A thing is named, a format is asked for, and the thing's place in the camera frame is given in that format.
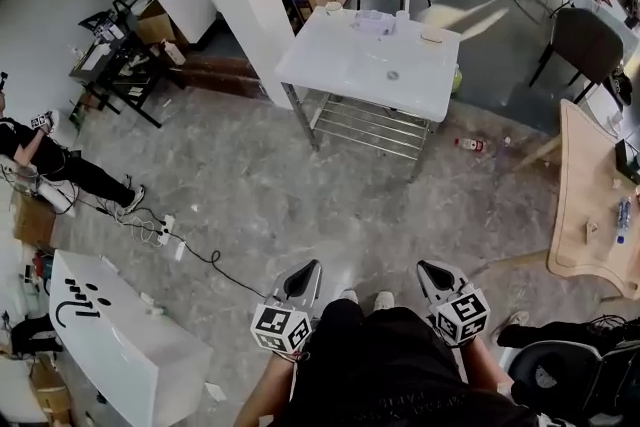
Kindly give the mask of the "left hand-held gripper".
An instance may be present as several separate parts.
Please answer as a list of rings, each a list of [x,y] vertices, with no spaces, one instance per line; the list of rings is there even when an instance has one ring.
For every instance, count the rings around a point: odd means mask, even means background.
[[[317,259],[295,264],[276,278],[250,326],[260,348],[283,356],[302,351],[315,328],[321,281],[322,265]]]

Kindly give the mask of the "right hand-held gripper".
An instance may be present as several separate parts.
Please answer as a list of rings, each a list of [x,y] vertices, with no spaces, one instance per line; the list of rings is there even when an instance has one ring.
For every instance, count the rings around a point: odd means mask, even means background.
[[[469,342],[486,328],[490,307],[481,290],[440,304],[443,296],[459,292],[468,283],[458,267],[435,260],[420,260],[416,273],[422,293],[432,305],[434,328],[449,347]]]

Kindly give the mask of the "person's right forearm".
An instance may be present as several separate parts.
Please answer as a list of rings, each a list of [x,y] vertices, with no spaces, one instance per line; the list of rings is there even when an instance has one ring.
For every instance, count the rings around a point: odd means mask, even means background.
[[[475,391],[511,398],[513,379],[499,366],[483,340],[474,337],[460,348],[467,382]]]

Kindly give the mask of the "person's left forearm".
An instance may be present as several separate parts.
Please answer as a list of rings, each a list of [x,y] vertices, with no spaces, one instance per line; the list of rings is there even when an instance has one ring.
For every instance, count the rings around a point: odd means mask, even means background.
[[[233,427],[259,427],[263,417],[278,415],[289,402],[295,370],[292,360],[273,354]]]

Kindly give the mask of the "black office chair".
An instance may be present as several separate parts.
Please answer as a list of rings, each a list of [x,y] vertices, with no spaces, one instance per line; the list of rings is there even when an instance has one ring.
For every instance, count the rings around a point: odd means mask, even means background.
[[[602,355],[590,345],[540,341],[505,361],[512,396],[574,427],[640,427],[640,341]]]

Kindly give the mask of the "white power strip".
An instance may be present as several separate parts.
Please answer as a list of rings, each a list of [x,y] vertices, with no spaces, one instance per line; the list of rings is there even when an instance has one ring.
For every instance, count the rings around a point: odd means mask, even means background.
[[[169,214],[164,216],[164,220],[161,222],[159,234],[157,236],[157,243],[160,246],[166,246],[172,237],[172,230],[175,224],[175,217]]]

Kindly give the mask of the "light wooden table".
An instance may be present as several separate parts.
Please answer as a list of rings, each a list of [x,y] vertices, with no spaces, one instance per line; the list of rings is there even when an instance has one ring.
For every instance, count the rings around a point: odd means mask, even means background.
[[[640,300],[640,201],[636,184],[616,169],[615,138],[577,105],[560,103],[558,206],[547,257],[561,277],[592,275]],[[616,243],[618,204],[631,198],[625,243]]]

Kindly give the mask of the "metal sink stand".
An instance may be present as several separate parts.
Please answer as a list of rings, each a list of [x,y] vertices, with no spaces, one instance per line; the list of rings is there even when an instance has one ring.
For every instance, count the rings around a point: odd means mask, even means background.
[[[410,161],[409,182],[422,172],[429,140],[439,128],[437,122],[330,92],[323,92],[308,113],[294,87],[285,83],[283,88],[314,151],[320,150],[321,136],[330,136]]]

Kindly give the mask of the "white cabinet with black marks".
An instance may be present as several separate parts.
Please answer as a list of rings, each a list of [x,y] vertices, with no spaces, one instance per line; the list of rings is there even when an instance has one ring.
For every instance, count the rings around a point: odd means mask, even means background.
[[[101,258],[56,251],[49,292],[63,345],[132,427],[172,427],[197,411],[212,348],[153,312]]]

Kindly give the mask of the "black box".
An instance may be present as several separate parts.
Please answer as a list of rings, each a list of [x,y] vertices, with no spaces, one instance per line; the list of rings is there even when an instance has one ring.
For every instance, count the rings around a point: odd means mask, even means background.
[[[640,150],[626,139],[619,140],[615,147],[616,169],[634,184],[640,185]]]

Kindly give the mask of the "white cylindrical device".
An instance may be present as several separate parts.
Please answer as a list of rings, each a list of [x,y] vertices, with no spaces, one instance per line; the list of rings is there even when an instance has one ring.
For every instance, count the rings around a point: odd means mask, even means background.
[[[38,194],[46,199],[58,215],[76,217],[75,201],[77,192],[69,181],[42,181],[38,186]]]

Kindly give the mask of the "white plastic bottle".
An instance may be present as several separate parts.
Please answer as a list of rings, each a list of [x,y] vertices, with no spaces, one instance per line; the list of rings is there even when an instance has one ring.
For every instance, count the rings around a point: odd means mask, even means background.
[[[175,66],[183,66],[186,63],[186,57],[181,50],[171,41],[163,40],[161,42],[164,53],[174,63]]]

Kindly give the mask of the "closed small cardboard box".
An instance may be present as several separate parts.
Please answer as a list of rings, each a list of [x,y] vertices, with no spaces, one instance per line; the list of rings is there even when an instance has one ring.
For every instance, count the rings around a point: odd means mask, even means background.
[[[31,246],[48,245],[56,215],[44,202],[21,196],[15,205],[14,237]]]

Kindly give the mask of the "purple wet wipes packet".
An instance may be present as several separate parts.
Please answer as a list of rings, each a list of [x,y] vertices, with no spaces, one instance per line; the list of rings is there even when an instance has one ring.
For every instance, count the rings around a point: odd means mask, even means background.
[[[394,33],[396,18],[388,13],[375,10],[357,11],[351,27],[358,32],[375,36],[388,36]]]

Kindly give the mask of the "black metal rack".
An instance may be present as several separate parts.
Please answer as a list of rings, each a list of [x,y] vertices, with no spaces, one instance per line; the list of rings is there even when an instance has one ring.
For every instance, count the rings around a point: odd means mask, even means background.
[[[184,89],[179,68],[161,50],[154,52],[133,27],[128,5],[115,0],[108,11],[83,19],[80,26],[92,32],[94,41],[69,72],[69,77],[99,100],[101,108],[121,111],[111,102],[124,102],[156,128],[162,123],[144,110],[144,104],[162,82]]]

